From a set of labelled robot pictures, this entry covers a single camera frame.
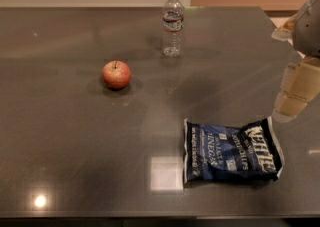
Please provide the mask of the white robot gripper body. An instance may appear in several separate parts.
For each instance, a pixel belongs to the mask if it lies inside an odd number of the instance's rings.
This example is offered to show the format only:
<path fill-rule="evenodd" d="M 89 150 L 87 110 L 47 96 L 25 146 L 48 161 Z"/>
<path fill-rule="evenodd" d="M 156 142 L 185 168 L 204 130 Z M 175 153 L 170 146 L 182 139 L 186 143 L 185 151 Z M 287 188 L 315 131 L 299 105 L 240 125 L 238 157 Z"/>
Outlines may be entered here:
<path fill-rule="evenodd" d="M 297 51 L 320 57 L 320 0 L 307 0 L 298 10 L 292 39 Z"/>

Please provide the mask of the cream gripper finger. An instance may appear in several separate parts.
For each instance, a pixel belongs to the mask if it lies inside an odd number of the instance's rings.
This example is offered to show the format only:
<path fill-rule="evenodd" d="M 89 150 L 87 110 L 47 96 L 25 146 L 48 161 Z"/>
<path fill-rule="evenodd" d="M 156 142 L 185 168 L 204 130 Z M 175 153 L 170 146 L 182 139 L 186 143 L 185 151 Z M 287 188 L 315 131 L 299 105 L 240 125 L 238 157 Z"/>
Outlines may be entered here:
<path fill-rule="evenodd" d="M 279 41 L 289 41 L 292 39 L 297 15 L 294 14 L 288 18 L 282 25 L 277 27 L 271 34 L 271 37 Z"/>
<path fill-rule="evenodd" d="M 320 93 L 320 59 L 306 57 L 285 68 L 272 117 L 280 123 L 295 119 Z"/>

